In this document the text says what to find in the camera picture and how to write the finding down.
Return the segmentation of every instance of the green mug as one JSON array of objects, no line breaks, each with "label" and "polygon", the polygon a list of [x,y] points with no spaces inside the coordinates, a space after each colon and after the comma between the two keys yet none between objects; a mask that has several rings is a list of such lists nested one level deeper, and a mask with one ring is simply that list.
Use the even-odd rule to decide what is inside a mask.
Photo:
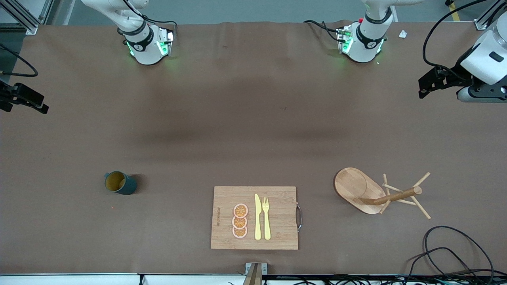
[{"label": "green mug", "polygon": [[130,195],[134,193],[137,188],[137,182],[134,178],[126,175],[120,171],[113,171],[111,173],[104,174],[105,187],[111,192],[115,192],[122,195]]}]

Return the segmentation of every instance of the wooden peg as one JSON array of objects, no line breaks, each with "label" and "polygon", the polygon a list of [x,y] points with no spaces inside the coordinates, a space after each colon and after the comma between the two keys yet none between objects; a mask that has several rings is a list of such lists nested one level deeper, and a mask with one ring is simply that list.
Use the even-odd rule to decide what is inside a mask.
[{"label": "wooden peg", "polygon": [[[387,176],[385,175],[385,173],[383,174],[383,176],[384,176],[384,184],[387,184]],[[387,187],[385,188],[385,193],[386,193],[387,195],[390,195],[390,194],[391,194],[391,193],[389,192],[389,188],[387,188]]]},{"label": "wooden peg", "polygon": [[[400,190],[398,188],[395,188],[393,186],[387,185],[386,183],[382,184],[382,186],[384,186],[386,189],[391,189],[391,190],[394,190],[396,192],[403,192],[402,190]],[[403,203],[403,204],[407,204],[407,205],[417,206],[416,203],[410,202],[410,201],[398,200],[397,202],[400,202],[400,203]]]},{"label": "wooden peg", "polygon": [[[424,181],[424,179],[421,178],[417,183],[419,183],[419,182],[422,183]],[[391,190],[400,191],[400,189],[395,188],[395,187],[390,186],[390,185],[382,184],[382,186],[384,186],[386,188],[389,188]],[[417,201],[417,199],[415,197],[413,197],[413,196],[410,197],[410,198],[412,198],[412,200],[414,201],[414,205],[416,205],[419,208],[419,210],[421,210],[421,212],[426,216],[426,218],[428,220],[431,219],[431,217],[429,216],[428,212],[426,212],[426,210],[422,207],[421,203],[419,203],[419,201]]]},{"label": "wooden peg", "polygon": [[430,174],[431,174],[431,173],[426,172],[426,174],[425,174],[425,175],[424,175],[421,179],[419,179],[419,181],[418,181],[416,184],[414,184],[414,187],[421,185],[421,183],[422,183],[424,180],[426,180],[426,178],[428,178],[428,176],[429,176]]},{"label": "wooden peg", "polygon": [[383,214],[384,211],[386,210],[387,206],[389,206],[389,204],[391,204],[391,200],[388,200],[387,202],[385,202],[384,206],[380,209],[380,214]]},{"label": "wooden peg", "polygon": [[377,198],[373,200],[373,205],[382,205],[385,204],[387,201],[397,201],[401,199],[405,199],[408,197],[412,197],[415,195],[419,195],[422,193],[422,189],[419,186],[412,187],[410,189],[407,189],[401,193],[396,193],[392,195],[387,195],[385,197]]}]

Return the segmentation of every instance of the wooden stand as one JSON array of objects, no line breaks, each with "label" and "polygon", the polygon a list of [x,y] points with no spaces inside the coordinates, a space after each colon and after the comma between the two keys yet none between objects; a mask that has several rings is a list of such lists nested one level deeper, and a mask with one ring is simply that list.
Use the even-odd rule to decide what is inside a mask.
[{"label": "wooden stand", "polygon": [[[382,214],[392,201],[400,201],[419,207],[423,214],[428,218],[426,210],[414,197],[422,193],[419,185],[429,176],[429,172],[421,178],[412,188],[401,191],[398,188],[387,184],[387,176],[384,174],[384,183],[386,193],[371,178],[357,168],[344,168],[335,176],[335,190],[343,199],[349,202],[358,210],[368,214]],[[398,193],[390,194],[389,189]],[[404,201],[404,198],[412,198],[414,202]]]},{"label": "wooden stand", "polygon": [[243,285],[261,285],[262,283],[262,268],[261,263],[254,262],[250,266]]}]

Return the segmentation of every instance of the toy orange slice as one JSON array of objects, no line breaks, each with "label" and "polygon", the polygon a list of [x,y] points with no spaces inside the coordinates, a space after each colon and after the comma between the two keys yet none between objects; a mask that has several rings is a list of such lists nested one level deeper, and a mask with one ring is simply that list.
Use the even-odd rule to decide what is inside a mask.
[{"label": "toy orange slice", "polygon": [[234,206],[233,213],[236,218],[244,218],[248,214],[248,207],[245,204],[237,204]]},{"label": "toy orange slice", "polygon": [[248,233],[247,228],[244,228],[241,230],[234,229],[234,228],[232,229],[232,234],[234,235],[234,237],[237,237],[237,238],[244,238],[244,237],[246,237],[247,233]]},{"label": "toy orange slice", "polygon": [[237,217],[232,218],[232,226],[235,229],[238,230],[244,229],[246,227],[246,223],[247,223],[246,218],[237,218]]}]

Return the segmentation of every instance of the cutting board handle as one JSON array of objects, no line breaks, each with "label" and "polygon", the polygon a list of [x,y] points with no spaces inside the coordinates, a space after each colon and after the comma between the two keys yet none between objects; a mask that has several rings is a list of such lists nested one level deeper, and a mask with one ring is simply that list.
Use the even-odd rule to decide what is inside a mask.
[{"label": "cutting board handle", "polygon": [[299,210],[299,226],[298,226],[298,233],[301,230],[301,227],[303,226],[303,211],[301,211],[301,207],[299,207],[299,203],[296,202],[296,213],[297,210]]}]

